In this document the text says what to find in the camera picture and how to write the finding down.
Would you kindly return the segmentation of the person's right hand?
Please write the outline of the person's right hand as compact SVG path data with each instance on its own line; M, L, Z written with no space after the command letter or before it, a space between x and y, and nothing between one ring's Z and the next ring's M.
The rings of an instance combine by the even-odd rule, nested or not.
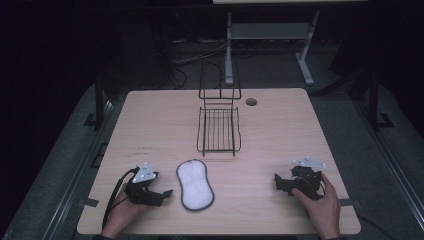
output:
M321 240L335 240L341 237L339 227L341 204L334 186L325 175L322 175L322 181L325 194L317 201L311 200L296 188L292 193L306 208Z

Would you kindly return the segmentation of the black wire rack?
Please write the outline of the black wire rack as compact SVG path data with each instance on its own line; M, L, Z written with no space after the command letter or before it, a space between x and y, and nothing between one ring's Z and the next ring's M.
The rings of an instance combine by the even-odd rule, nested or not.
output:
M231 153L241 150L239 107L242 98L239 80L227 82L220 67L213 71L210 63L201 62L198 98L202 101L198 114L196 147L207 153Z

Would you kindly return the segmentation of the person's left hand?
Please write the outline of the person's left hand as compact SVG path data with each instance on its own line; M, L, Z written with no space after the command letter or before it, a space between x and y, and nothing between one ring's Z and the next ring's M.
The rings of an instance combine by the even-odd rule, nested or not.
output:
M108 240L116 240L130 224L150 209L148 205L134 204L128 200L124 192L125 187L126 185L123 185L121 191L115 198L113 208L100 233L101 237L105 237Z

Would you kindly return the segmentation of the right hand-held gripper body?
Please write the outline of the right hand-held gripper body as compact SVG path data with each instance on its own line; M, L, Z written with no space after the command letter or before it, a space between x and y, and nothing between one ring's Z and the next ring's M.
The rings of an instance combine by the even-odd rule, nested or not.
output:
M292 179L281 180L281 190L293 195L292 190L298 189L311 200L319 200L318 191L322 187L322 169L326 164L309 156L300 160L293 160L291 169Z

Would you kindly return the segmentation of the grey metal stand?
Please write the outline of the grey metal stand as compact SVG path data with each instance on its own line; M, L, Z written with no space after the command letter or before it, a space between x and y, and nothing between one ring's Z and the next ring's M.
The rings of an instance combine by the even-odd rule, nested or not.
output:
M260 53L287 50L294 54L297 66L307 86L315 84L306 58L320 16L314 11L307 22L234 22L233 14L227 14L226 50L224 56L224 82L234 84L233 46L249 43L255 47L269 47Z

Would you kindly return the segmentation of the white sponge with grey rim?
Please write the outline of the white sponge with grey rim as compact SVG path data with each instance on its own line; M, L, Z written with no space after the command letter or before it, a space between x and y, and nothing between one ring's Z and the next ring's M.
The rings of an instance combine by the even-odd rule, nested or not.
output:
M208 181L207 167L202 161L185 161L178 166L176 173L181 187L181 202L186 210L202 211L213 204L215 194Z

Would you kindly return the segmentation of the black metal post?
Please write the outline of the black metal post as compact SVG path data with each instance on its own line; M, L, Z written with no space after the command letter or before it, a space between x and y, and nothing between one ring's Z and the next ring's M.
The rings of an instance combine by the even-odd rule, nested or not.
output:
M105 108L105 99L104 99L104 90L103 90L103 81L102 77L98 76L94 84L95 90L95 112L87 115L84 126L91 126L95 130L99 130L104 121L104 108Z
M378 112L379 80L376 73L369 81L368 121L372 128L379 131L381 128L393 128L394 124L387 114Z

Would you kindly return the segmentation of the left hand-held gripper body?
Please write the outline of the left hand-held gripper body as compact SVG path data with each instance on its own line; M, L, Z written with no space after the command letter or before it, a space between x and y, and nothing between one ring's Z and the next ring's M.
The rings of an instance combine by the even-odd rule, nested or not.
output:
M134 204L160 207L164 195L149 190L150 184L157 178L157 172L145 162L136 169L135 175L127 183L124 192Z

